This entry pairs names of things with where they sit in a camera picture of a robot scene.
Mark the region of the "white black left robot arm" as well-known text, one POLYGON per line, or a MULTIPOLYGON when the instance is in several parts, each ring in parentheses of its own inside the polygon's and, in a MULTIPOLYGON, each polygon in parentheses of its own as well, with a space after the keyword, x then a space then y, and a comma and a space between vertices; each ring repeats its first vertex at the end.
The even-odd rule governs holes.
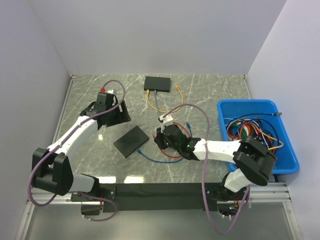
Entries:
POLYGON ((101 194, 98 178, 74 173, 71 160, 101 127, 129 121, 125 101, 118 100, 110 92, 100 91, 96 101, 81 111, 76 122, 59 140, 33 153, 30 186, 60 196, 82 192, 89 201, 97 200, 101 194))

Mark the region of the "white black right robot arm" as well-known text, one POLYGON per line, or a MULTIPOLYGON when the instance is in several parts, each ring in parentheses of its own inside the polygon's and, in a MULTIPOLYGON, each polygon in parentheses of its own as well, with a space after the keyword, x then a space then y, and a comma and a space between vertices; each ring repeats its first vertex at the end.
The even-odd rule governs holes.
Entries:
POLYGON ((277 161, 272 150, 251 136, 236 141, 205 140, 187 137, 175 124, 157 128, 154 142, 161 150, 173 149, 186 160, 236 165, 237 169, 225 176, 220 187, 220 195, 226 200, 248 185, 266 186, 277 161))

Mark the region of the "black network switch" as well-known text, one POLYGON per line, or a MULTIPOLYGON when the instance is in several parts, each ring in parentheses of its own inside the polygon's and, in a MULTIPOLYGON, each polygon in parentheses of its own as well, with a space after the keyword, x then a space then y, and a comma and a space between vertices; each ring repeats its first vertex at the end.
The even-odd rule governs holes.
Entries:
POLYGON ((128 158, 149 139, 149 136, 143 132, 139 126, 136 125, 130 131, 116 140, 113 145, 125 158, 128 158))
POLYGON ((169 93, 171 90, 170 77, 146 76, 143 89, 145 91, 157 91, 169 93))

